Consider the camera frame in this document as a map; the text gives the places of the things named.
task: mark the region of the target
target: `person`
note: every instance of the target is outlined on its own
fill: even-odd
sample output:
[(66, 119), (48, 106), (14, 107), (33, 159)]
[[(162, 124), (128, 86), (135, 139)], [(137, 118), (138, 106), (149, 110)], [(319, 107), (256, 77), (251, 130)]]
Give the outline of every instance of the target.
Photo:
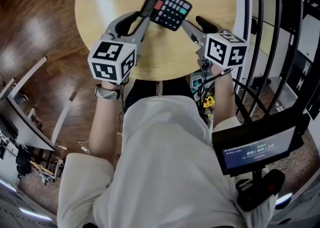
[[(223, 69), (213, 65), (214, 76)], [(184, 77), (136, 80), (125, 100), (122, 154), (114, 171), (119, 102), (98, 98), (89, 155), (67, 156), (59, 191), (59, 228), (266, 227), (275, 197), (238, 206), (236, 179), (222, 174)], [(112, 90), (118, 86), (102, 82)], [(214, 132), (239, 126), (231, 73), (215, 80)]]

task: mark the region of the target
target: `green button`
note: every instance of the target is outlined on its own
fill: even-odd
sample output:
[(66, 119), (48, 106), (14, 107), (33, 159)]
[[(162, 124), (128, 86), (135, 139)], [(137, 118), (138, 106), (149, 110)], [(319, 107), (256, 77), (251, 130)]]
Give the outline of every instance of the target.
[(187, 11), (184, 8), (180, 8), (179, 12), (184, 15), (187, 13)]

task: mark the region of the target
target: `hand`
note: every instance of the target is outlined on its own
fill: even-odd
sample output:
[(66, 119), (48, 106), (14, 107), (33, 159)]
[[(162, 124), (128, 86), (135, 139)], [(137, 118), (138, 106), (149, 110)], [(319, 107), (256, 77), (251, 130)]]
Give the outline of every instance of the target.
[(114, 85), (106, 80), (102, 81), (101, 87), (103, 87), (106, 90), (119, 90), (120, 89), (120, 85)]
[(220, 73), (222, 73), (225, 69), (222, 68), (221, 66), (217, 65), (217, 64), (212, 64), (211, 66), (211, 72), (213, 74), (213, 76), (217, 76), (219, 75)]

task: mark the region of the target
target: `red button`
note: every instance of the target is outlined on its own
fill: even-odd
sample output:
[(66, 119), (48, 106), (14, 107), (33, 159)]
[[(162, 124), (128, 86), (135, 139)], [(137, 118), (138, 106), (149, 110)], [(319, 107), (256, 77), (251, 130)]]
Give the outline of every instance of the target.
[(268, 184), (268, 192), (273, 192), (276, 189), (274, 184)]
[(163, 1), (158, 0), (158, 2), (155, 4), (154, 8), (155, 8), (156, 10), (161, 9), (161, 6), (162, 6), (163, 3), (164, 3)]

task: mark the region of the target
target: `calculator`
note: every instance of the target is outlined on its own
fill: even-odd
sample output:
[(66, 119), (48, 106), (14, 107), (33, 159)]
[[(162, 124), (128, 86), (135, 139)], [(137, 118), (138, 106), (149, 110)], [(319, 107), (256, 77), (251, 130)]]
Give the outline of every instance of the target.
[(185, 0), (145, 0), (141, 8), (141, 17), (169, 30), (176, 31), (187, 17), (192, 5)]

